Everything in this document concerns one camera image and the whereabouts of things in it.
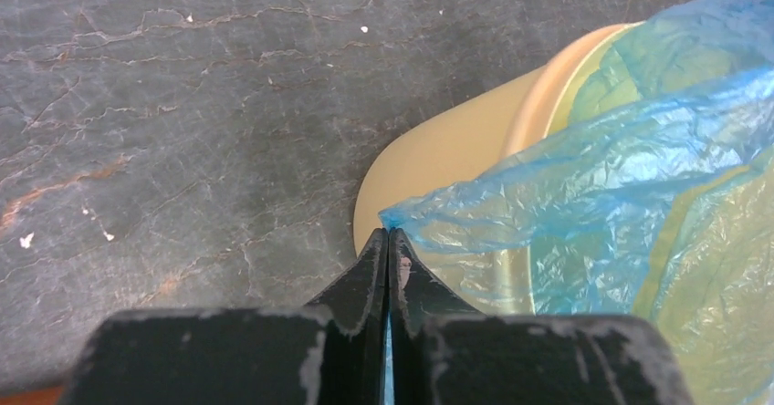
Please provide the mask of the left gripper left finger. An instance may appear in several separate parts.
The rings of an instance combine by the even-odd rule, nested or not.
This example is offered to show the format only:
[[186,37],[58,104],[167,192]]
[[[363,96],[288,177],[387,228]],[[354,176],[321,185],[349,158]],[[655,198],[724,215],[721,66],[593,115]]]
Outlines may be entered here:
[[125,310],[81,351],[63,404],[380,404],[388,234],[299,307]]

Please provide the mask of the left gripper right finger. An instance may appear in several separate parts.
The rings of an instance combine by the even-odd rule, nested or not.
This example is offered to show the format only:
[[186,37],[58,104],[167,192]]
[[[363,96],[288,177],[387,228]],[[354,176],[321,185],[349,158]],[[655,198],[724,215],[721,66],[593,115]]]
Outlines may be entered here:
[[389,234],[398,404],[689,404],[671,349],[626,315],[487,315]]

